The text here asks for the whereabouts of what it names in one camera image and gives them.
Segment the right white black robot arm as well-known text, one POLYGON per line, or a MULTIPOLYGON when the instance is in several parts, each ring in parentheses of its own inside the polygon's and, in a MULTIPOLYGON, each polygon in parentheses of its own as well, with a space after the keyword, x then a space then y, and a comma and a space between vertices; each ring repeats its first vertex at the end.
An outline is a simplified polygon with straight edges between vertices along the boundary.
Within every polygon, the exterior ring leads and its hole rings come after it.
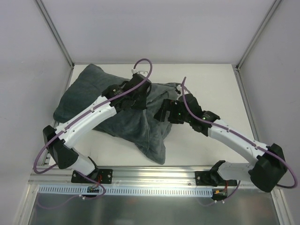
POLYGON ((172 124, 188 123, 194 131, 223 143, 246 159, 246 163, 219 160, 208 172, 196 176, 204 185, 217 187, 228 180, 241 180, 252 182, 261 191, 269 193, 287 172, 280 146, 246 141, 218 115, 202 110, 192 94, 177 100, 164 99, 154 119, 172 124))

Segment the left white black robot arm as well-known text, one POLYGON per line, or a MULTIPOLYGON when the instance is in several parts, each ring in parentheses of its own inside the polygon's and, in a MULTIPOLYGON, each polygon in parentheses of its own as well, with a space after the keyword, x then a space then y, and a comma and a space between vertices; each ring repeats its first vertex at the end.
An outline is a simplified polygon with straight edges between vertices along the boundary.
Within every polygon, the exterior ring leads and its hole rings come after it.
POLYGON ((86 182, 99 181, 96 163, 74 149, 79 139, 100 123, 127 109, 146 109, 151 82, 140 73, 131 80, 108 86, 86 109, 69 121, 43 130, 45 145, 59 169, 72 169, 86 182))

